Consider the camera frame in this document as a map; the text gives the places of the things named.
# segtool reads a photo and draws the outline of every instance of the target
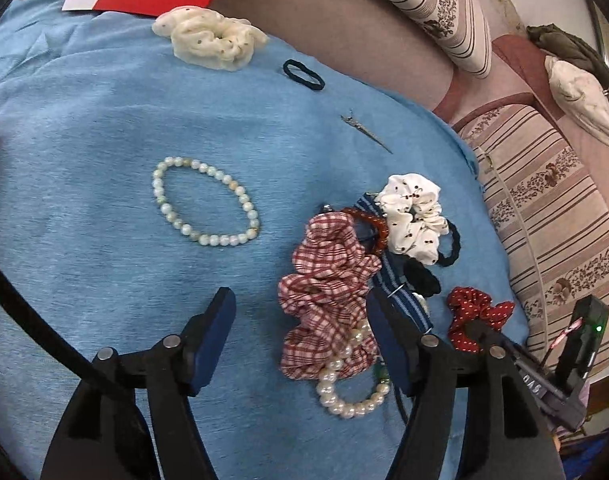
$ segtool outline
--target white cloth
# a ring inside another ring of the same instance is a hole
[[[225,18],[202,7],[176,7],[161,14],[152,25],[158,36],[171,38],[173,54],[187,63],[215,70],[238,70],[246,66],[255,48],[265,46],[268,36],[248,20]]]
[[[593,74],[547,56],[544,66],[555,102],[582,129],[609,146],[609,100]]]
[[[425,265],[436,263],[439,237],[449,232],[439,195],[439,186],[420,174],[389,177],[375,201],[387,215],[392,253],[406,254]]]

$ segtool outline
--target screw head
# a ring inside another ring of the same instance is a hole
[[[98,359],[101,361],[106,361],[113,355],[113,349],[111,347],[105,346],[98,350]]]
[[[175,334],[168,335],[162,340],[162,344],[165,348],[175,348],[180,344],[180,336]]]
[[[495,359],[504,359],[504,357],[507,355],[507,351],[502,348],[502,346],[497,345],[489,348],[489,353],[491,354],[491,357],[494,357]]]
[[[429,348],[435,348],[438,345],[438,343],[440,343],[440,339],[438,339],[433,334],[425,334],[424,336],[422,336],[420,338],[420,342],[424,346],[428,346]]]

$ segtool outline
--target white polka dot scrunchie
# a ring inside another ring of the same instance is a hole
[[[375,201],[387,215],[389,250],[425,265],[436,263],[440,235],[449,227],[437,199],[440,188],[417,173],[392,175]]]

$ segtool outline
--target scrunchie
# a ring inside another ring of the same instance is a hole
[[[512,301],[492,307],[491,297],[471,286],[456,286],[446,298],[446,303],[453,311],[453,322],[448,332],[451,343],[457,350],[473,354],[479,352],[479,345],[464,333],[465,323],[480,318],[499,332],[515,307]]]
[[[340,212],[309,221],[292,262],[297,273],[280,280],[278,299],[285,313],[300,319],[300,325],[284,338],[280,369],[290,379],[316,379],[326,361],[346,344],[349,331],[366,318],[367,280],[382,262],[365,254],[353,218]],[[373,335],[364,338],[345,360],[339,378],[368,369],[377,352]]]
[[[389,250],[425,265],[438,260],[439,236],[449,227],[437,202],[440,188],[417,173],[392,175],[375,201],[387,215]]]

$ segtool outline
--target black hair tie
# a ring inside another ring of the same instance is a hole
[[[441,267],[448,267],[455,263],[455,261],[460,257],[460,233],[458,232],[457,227],[451,223],[448,219],[446,223],[449,225],[449,230],[453,234],[453,245],[451,246],[451,256],[444,256],[440,251],[437,252],[437,264]]]
[[[298,68],[299,70],[304,72],[307,76],[315,79],[317,81],[317,83],[313,82],[313,81],[308,81],[307,79],[304,79],[304,78],[300,77],[299,75],[294,74],[289,69],[290,66],[294,66],[294,67]],[[292,79],[296,83],[300,83],[301,85],[304,85],[307,88],[310,88],[311,90],[313,90],[315,92],[319,92],[320,90],[322,90],[324,88],[324,85],[325,85],[324,79],[322,79],[318,74],[313,72],[313,70],[311,70],[310,68],[307,68],[303,63],[300,63],[299,61],[296,61],[295,59],[287,59],[286,61],[284,61],[284,64],[282,65],[282,70],[284,70],[284,73],[288,76],[289,79]]]

